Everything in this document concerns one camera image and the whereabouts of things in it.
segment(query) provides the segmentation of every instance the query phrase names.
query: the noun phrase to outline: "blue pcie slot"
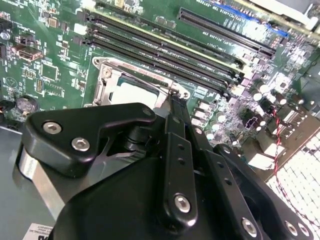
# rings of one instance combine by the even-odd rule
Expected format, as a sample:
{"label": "blue pcie slot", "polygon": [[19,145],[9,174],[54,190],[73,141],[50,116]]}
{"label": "blue pcie slot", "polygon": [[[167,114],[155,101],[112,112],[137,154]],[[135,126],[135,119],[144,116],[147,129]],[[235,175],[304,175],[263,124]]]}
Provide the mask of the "blue pcie slot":
{"label": "blue pcie slot", "polygon": [[[205,2],[209,2],[210,4],[213,4],[214,6],[218,7],[218,8],[221,8],[223,10],[226,10],[227,12],[229,13],[232,13],[234,15],[237,15],[243,19],[246,19],[248,21],[252,21],[252,22],[255,22],[255,23],[260,23],[260,20],[258,18],[255,18],[253,16],[249,16],[243,12],[240,12],[234,8],[232,8],[231,6],[229,5],[224,5],[224,4],[218,4],[218,3],[212,3],[211,1],[209,0],[204,0]],[[275,34],[278,34],[284,38],[287,38],[289,36],[289,34],[285,31],[282,31],[280,29],[275,29],[273,28],[269,23],[265,23],[264,24],[265,28],[267,28],[269,31],[275,33]]]}

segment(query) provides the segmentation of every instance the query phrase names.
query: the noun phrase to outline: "ram slot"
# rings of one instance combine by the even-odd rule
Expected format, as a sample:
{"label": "ram slot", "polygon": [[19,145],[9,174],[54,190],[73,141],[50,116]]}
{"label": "ram slot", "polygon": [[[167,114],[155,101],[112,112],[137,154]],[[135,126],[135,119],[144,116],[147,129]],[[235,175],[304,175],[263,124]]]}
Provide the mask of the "ram slot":
{"label": "ram slot", "polygon": [[206,72],[203,69],[190,64],[189,62],[185,62],[185,61],[180,60],[176,57],[166,55],[166,54],[164,54],[154,48],[149,47],[148,45],[133,41],[132,39],[128,39],[128,38],[123,37],[121,35],[115,34],[111,31],[106,31],[103,28],[95,27],[92,31],[92,34],[100,36],[102,38],[112,39],[112,40],[118,41],[122,44],[126,44],[132,48],[137,49],[138,51],[141,51],[144,54],[153,55],[154,57],[158,58],[161,61],[166,61],[166,62],[170,63],[171,65],[175,65],[175,66],[179,67],[180,69],[192,70],[195,74],[202,76],[202,77],[205,77],[208,80],[210,80],[211,82],[217,82],[219,84],[225,85],[226,88],[230,84],[230,82],[228,82],[227,79],[219,78],[218,76],[215,76],[215,75],[211,74],[210,72]]}
{"label": "ram slot", "polygon": [[263,58],[271,59],[276,53],[275,49],[272,49],[267,45],[261,44],[258,41],[232,31],[183,7],[180,8],[177,18],[185,24],[210,33],[232,44],[248,49]]}
{"label": "ram slot", "polygon": [[131,59],[133,61],[137,61],[138,63],[142,63],[146,65],[147,67],[151,69],[155,69],[158,71],[161,71],[163,73],[169,74],[170,76],[176,76],[178,78],[184,79],[185,81],[188,81],[190,83],[194,83],[196,85],[199,85],[201,87],[204,87],[206,89],[210,89],[222,96],[229,97],[227,90],[223,87],[216,86],[210,82],[198,79],[194,76],[190,76],[188,73],[178,71],[177,69],[174,69],[170,66],[167,66],[163,63],[154,61],[152,59],[149,59],[145,56],[141,56],[137,54],[136,52],[132,52],[128,49],[121,48],[119,46],[115,46],[111,44],[110,42],[98,39],[98,38],[93,38],[90,41],[87,41],[87,44],[93,45],[99,48],[107,49],[109,51],[113,51],[117,54],[120,54],[128,59]]}
{"label": "ram slot", "polygon": [[214,49],[214,48],[212,48],[212,47],[210,47],[200,41],[197,41],[193,38],[190,38],[190,37],[185,36],[183,34],[180,34],[178,32],[173,32],[171,29],[168,30],[164,26],[156,24],[155,22],[149,21],[149,20],[144,19],[140,16],[137,17],[134,14],[131,14],[127,11],[124,11],[121,8],[107,4],[102,0],[95,0],[95,2],[97,2],[96,7],[112,10],[113,12],[118,13],[120,15],[123,15],[124,17],[139,21],[140,23],[146,24],[154,29],[159,29],[163,34],[166,34],[170,37],[173,37],[173,38],[177,39],[178,41],[187,42],[188,46],[192,46],[193,49],[198,52],[202,52],[204,54],[209,54],[212,57],[217,58],[221,61],[225,61],[227,59],[230,61],[231,64],[236,64],[240,69],[242,69],[244,67],[244,62],[241,61],[240,59],[238,59],[232,55],[226,54],[224,52],[220,52],[220,51],[218,51],[218,50],[216,50],[216,49]]}
{"label": "ram slot", "polygon": [[149,42],[156,44],[158,46],[163,46],[165,49],[168,49],[169,51],[175,51],[181,55],[187,56],[188,58],[193,58],[193,59],[197,60],[198,62],[203,63],[204,65],[208,65],[211,68],[216,69],[217,71],[220,71],[222,73],[229,75],[231,78],[233,78],[235,75],[238,74],[231,68],[228,68],[228,67],[221,65],[221,64],[218,64],[218,63],[213,63],[209,59],[201,57],[195,53],[186,51],[182,48],[178,48],[177,46],[170,44],[168,42],[163,42],[162,40],[160,40],[154,36],[151,36],[149,34],[146,34],[144,32],[136,30],[134,28],[130,28],[126,25],[123,25],[119,22],[108,19],[108,18],[101,16],[99,14],[95,14],[94,19],[92,19],[91,22],[93,24],[100,25],[100,26],[112,26],[112,27],[117,28],[119,30],[125,31],[127,33],[132,34],[132,35],[135,35],[139,38],[142,38],[145,41],[149,41]]}

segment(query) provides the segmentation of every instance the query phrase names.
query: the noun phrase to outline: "red wire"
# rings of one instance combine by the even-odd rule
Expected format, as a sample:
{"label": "red wire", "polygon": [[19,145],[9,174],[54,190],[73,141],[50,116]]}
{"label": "red wire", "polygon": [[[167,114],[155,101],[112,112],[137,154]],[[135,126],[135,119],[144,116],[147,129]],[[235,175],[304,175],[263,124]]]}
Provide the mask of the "red wire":
{"label": "red wire", "polygon": [[294,209],[295,213],[298,214],[299,216],[301,216],[302,218],[306,219],[311,225],[316,226],[318,229],[320,229],[320,225],[316,224],[314,221],[309,220],[309,218],[301,213],[291,202],[290,198],[288,197],[288,194],[285,190],[285,188],[282,186],[279,178],[278,178],[278,170],[279,170],[279,166],[278,166],[278,158],[279,158],[279,146],[281,144],[281,138],[280,138],[280,118],[277,116],[277,111],[274,110],[273,111],[273,116],[275,117],[275,122],[276,122],[276,151],[275,151],[275,157],[274,157],[274,176],[276,179],[276,182],[278,184],[278,188],[280,189],[282,195],[284,196],[284,198],[287,200],[287,202],[291,205],[291,207]]}

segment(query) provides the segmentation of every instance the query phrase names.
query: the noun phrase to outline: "black plastic bracket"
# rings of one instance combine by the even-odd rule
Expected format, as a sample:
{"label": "black plastic bracket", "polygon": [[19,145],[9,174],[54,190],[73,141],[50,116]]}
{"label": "black plastic bracket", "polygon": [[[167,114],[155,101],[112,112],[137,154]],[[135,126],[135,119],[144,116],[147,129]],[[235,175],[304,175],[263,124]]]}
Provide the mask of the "black plastic bracket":
{"label": "black plastic bracket", "polygon": [[213,151],[225,159],[258,224],[272,240],[313,239],[304,222],[227,145]]}
{"label": "black plastic bracket", "polygon": [[186,140],[181,102],[169,97],[171,114],[164,129],[163,184],[159,186],[158,216],[174,234],[192,227],[198,218],[197,196],[191,144]]}
{"label": "black plastic bracket", "polygon": [[220,205],[224,227],[229,229],[229,239],[262,240],[262,234],[246,201],[221,155],[213,152],[205,134],[196,126],[189,126],[193,154],[199,166],[211,179],[212,191],[217,192],[215,204]]}
{"label": "black plastic bracket", "polygon": [[[22,144],[41,163],[67,177],[81,177],[98,155],[102,131],[111,134],[130,126],[151,125],[155,120],[155,113],[141,103],[37,112],[25,122]],[[61,131],[57,132],[57,126],[53,126],[57,133],[45,131],[46,123],[58,124]],[[75,149],[72,141],[76,138],[85,139],[88,150]]]}

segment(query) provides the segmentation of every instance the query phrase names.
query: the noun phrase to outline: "screw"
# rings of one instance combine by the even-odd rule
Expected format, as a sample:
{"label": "screw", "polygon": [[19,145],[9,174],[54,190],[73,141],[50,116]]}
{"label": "screw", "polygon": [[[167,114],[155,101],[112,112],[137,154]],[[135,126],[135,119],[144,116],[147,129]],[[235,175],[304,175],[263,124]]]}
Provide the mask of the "screw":
{"label": "screw", "polygon": [[202,134],[202,130],[201,130],[200,128],[197,128],[197,127],[196,127],[196,128],[195,128],[195,131],[196,131],[197,134]]}
{"label": "screw", "polygon": [[106,78],[106,79],[110,78],[111,75],[112,75],[110,69],[108,69],[108,68],[103,69],[103,72],[102,72],[102,73],[103,73],[103,75],[104,75],[104,78]]}
{"label": "screw", "polygon": [[298,236],[297,229],[290,222],[285,221],[285,225],[293,236]]}
{"label": "screw", "polygon": [[90,143],[82,137],[76,137],[73,139],[71,145],[75,150],[80,152],[86,152],[90,148]]}
{"label": "screw", "polygon": [[148,108],[144,108],[144,109],[143,109],[143,113],[146,114],[146,115],[148,115],[148,116],[151,116],[151,115],[152,115],[152,113],[150,112],[150,110],[149,110]]}
{"label": "screw", "polygon": [[223,146],[222,148],[223,148],[223,150],[224,150],[227,154],[230,154],[229,148],[227,148],[226,146]]}
{"label": "screw", "polygon": [[179,119],[178,119],[178,118],[176,118],[175,116],[173,117],[173,121],[175,121],[177,124],[179,124],[179,123],[180,123]]}
{"label": "screw", "polygon": [[255,225],[253,225],[252,222],[250,222],[248,219],[246,219],[245,217],[242,218],[242,226],[244,228],[244,230],[253,238],[257,237],[257,229],[255,227]]}
{"label": "screw", "polygon": [[190,202],[182,195],[177,195],[174,198],[175,206],[183,213],[190,212]]}
{"label": "screw", "polygon": [[58,123],[48,121],[43,125],[43,130],[48,134],[58,134],[62,131],[62,128]]}
{"label": "screw", "polygon": [[298,226],[299,226],[299,228],[301,229],[301,232],[304,234],[304,235],[306,235],[307,237],[309,237],[309,231],[308,231],[308,229],[305,227],[305,226],[303,226],[301,223],[298,223]]}

